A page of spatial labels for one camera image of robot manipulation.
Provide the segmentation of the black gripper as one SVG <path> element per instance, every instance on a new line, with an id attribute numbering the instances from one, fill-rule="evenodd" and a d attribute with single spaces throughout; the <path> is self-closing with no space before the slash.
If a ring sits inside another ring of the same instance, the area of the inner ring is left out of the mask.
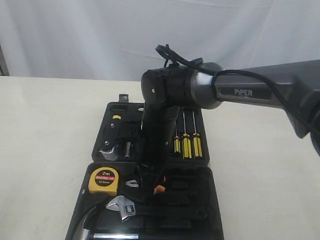
<path id="1" fill-rule="evenodd" d="M 161 168 L 169 159 L 179 106 L 143 105 L 141 119 L 125 121 L 119 137 L 137 144 L 137 161 L 146 168 Z"/>

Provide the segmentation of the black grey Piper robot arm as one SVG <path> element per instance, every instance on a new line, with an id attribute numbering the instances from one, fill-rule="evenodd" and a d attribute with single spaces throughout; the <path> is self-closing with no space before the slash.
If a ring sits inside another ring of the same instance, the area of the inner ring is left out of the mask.
<path id="1" fill-rule="evenodd" d="M 141 77 L 144 98 L 137 161 L 161 167 L 169 159 L 175 121 L 183 108 L 212 110 L 223 102 L 282 109 L 299 138 L 320 149 L 320 62 L 309 60 L 247 69 L 213 62 L 170 65 Z"/>

